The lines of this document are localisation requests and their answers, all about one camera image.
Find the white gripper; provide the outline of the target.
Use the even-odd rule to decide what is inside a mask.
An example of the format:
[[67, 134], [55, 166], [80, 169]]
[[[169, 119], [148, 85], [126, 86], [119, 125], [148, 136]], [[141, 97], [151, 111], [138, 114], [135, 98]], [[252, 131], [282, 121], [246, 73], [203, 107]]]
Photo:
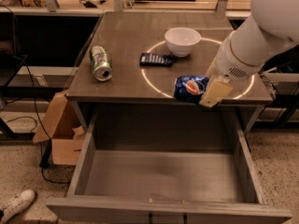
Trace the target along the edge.
[[231, 38], [234, 34], [235, 32], [231, 32], [225, 38], [206, 71], [206, 76], [210, 80], [199, 102], [202, 106], [213, 107], [232, 92], [231, 80], [247, 80], [263, 67], [263, 63], [247, 64], [235, 55], [231, 44]]

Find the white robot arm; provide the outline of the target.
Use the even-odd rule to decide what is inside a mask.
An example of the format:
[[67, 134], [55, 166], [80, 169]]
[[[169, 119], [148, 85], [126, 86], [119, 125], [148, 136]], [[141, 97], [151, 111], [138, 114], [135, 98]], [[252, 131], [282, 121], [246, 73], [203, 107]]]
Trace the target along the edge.
[[274, 56], [299, 44], [299, 0], [250, 0], [250, 15], [222, 42], [209, 66], [200, 104], [212, 107], [234, 81], [258, 73]]

